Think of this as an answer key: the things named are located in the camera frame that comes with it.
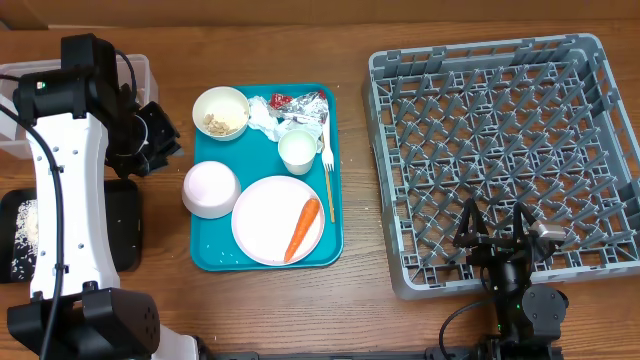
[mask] bowl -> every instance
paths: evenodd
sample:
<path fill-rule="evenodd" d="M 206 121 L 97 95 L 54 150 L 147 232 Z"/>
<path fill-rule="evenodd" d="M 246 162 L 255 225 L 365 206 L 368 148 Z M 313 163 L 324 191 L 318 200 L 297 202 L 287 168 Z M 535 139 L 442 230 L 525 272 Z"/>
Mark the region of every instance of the bowl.
<path fill-rule="evenodd" d="M 204 161 L 192 167 L 182 185 L 182 202 L 192 214 L 217 219 L 229 214 L 242 189 L 238 177 L 223 163 Z"/>
<path fill-rule="evenodd" d="M 317 150 L 316 139 L 300 129 L 287 132 L 278 141 L 278 154 L 293 175 L 304 175 L 311 169 Z"/>
<path fill-rule="evenodd" d="M 238 138 L 247 129 L 249 123 L 249 100 L 240 91 L 228 86 L 211 88 L 198 97 L 193 104 L 193 123 L 198 130 L 219 141 L 231 141 Z M 207 129 L 205 117 L 213 115 L 231 123 L 235 132 L 215 135 Z"/>

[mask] bowl with food scraps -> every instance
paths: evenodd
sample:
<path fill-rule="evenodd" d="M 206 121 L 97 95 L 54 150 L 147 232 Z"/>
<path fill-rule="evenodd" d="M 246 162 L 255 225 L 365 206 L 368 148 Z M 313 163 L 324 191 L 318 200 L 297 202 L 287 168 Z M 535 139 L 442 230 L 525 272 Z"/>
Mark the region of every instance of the bowl with food scraps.
<path fill-rule="evenodd" d="M 193 104 L 193 123 L 198 130 L 219 141 L 231 141 L 246 130 L 249 101 L 240 91 L 219 86 L 202 93 Z"/>

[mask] plastic crate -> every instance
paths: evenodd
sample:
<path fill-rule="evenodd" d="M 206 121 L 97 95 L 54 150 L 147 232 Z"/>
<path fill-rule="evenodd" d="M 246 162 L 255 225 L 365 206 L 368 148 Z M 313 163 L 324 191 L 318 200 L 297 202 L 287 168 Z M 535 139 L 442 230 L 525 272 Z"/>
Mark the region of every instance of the plastic crate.
<path fill-rule="evenodd" d="M 151 73 L 149 67 L 149 60 L 144 55 L 127 55 L 133 71 L 136 74 L 136 83 L 138 86 L 137 100 L 142 106 L 147 105 L 150 101 L 158 102 L 158 85 L 156 79 Z M 116 65 L 118 67 L 118 82 L 120 85 L 125 83 L 131 85 L 131 73 L 127 64 L 122 58 L 116 58 Z M 34 72 L 49 71 L 60 68 L 60 60 L 42 60 L 42 61 L 30 61 L 22 63 L 13 63 L 0 65 L 0 74 L 22 76 L 24 74 L 30 74 Z M 17 88 L 18 84 L 15 81 L 0 80 L 0 94 L 7 99 L 13 99 L 13 90 Z M 0 138 L 0 149 L 18 157 L 21 159 L 31 158 L 31 149 L 29 148 L 29 142 L 26 139 L 26 132 L 21 127 L 16 127 L 16 134 L 12 136 L 11 140 L 3 140 Z"/>
<path fill-rule="evenodd" d="M 511 210 L 567 242 L 534 283 L 640 273 L 640 149 L 600 41 L 575 34 L 377 52 L 364 89 L 391 280 L 404 299 L 480 291 L 452 245 L 476 199 L 493 235 Z"/>

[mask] crumpled napkin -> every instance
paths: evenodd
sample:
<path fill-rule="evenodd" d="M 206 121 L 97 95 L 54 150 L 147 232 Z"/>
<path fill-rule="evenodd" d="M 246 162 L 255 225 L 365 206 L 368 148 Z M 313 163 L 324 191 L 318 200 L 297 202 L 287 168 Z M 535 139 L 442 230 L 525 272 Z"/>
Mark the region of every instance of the crumpled napkin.
<path fill-rule="evenodd" d="M 285 114 L 284 120 L 278 123 L 278 118 L 270 112 L 270 106 L 267 101 L 260 96 L 254 96 L 249 99 L 249 107 L 251 116 L 249 117 L 249 127 L 254 130 L 260 130 L 269 140 L 278 142 L 281 137 L 288 131 L 294 129 L 302 129 L 311 134 L 318 142 L 318 153 L 322 152 L 322 124 L 315 121 L 309 121 L 304 124 L 295 120 L 295 115 Z"/>

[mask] red wrapper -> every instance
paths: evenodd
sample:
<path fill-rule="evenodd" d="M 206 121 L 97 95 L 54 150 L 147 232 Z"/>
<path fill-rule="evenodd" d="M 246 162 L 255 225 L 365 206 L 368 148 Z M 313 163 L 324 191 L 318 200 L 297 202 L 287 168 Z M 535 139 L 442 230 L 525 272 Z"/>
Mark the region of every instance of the red wrapper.
<path fill-rule="evenodd" d="M 271 95 L 271 101 L 269 102 L 269 105 L 271 105 L 271 107 L 274 109 L 280 109 L 281 107 L 283 107 L 284 105 L 292 101 L 293 101 L 293 97 L 291 96 L 282 95 L 282 94 L 273 94 Z"/>

